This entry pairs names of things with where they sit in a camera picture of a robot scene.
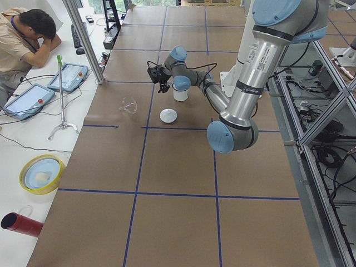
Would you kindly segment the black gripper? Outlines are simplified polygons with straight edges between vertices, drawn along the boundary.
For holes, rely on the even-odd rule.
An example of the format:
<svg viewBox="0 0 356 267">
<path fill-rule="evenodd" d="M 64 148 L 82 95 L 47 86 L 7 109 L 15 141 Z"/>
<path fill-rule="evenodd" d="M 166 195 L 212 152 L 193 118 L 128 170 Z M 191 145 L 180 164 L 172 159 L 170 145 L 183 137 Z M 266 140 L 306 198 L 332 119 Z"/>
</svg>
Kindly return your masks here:
<svg viewBox="0 0 356 267">
<path fill-rule="evenodd" d="M 158 93 L 166 93 L 169 90 L 170 85 L 168 84 L 168 81 L 170 78 L 171 78 L 170 74 L 167 74 L 164 71 L 160 71 Z"/>
</svg>

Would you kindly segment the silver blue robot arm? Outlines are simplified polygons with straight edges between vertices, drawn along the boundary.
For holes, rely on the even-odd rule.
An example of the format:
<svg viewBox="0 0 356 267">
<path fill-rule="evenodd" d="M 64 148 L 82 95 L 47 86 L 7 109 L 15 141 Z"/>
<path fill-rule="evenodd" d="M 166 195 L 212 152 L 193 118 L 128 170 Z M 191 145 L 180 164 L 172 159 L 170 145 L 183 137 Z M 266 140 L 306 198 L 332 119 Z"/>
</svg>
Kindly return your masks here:
<svg viewBox="0 0 356 267">
<path fill-rule="evenodd" d="M 219 113 L 219 120 L 207 128 L 207 139 L 214 151 L 225 154 L 247 149 L 258 139 L 252 112 L 283 49 L 291 43 L 323 38 L 329 5 L 329 1 L 255 1 L 251 9 L 254 39 L 231 97 L 207 72 L 187 68 L 187 52 L 181 46 L 174 47 L 163 64 L 148 68 L 147 72 L 153 83 L 159 83 L 160 92 L 169 89 L 169 78 L 177 91 L 191 86 L 202 91 Z"/>
</svg>

